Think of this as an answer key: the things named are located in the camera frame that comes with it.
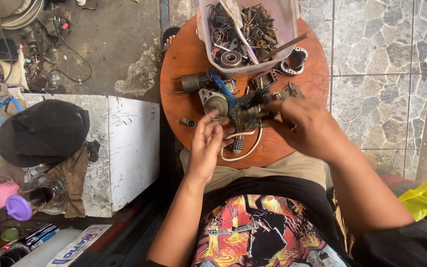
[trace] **khaki pants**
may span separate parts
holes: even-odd
[[[184,173],[187,172],[189,154],[190,152],[186,148],[182,149],[180,153]],[[212,179],[205,186],[204,193],[224,187],[241,177],[266,177],[272,175],[292,176],[315,181],[325,189],[324,162],[296,151],[263,168],[249,167],[248,169],[237,170],[226,166],[216,166]]]

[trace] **fan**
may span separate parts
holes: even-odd
[[[17,29],[27,26],[36,19],[37,14],[44,6],[44,0],[23,0],[12,15],[0,18],[1,27]]]

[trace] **black t-shirt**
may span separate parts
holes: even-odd
[[[192,266],[424,267],[427,222],[361,235],[352,255],[341,246],[319,184],[243,177],[204,195]]]

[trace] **graphic print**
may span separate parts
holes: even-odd
[[[335,267],[344,262],[317,234],[299,201],[242,195],[205,217],[193,266]]]

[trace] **black cap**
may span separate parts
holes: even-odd
[[[13,115],[0,127],[0,155],[26,168],[62,161],[85,142],[88,111],[62,100],[44,100]]]

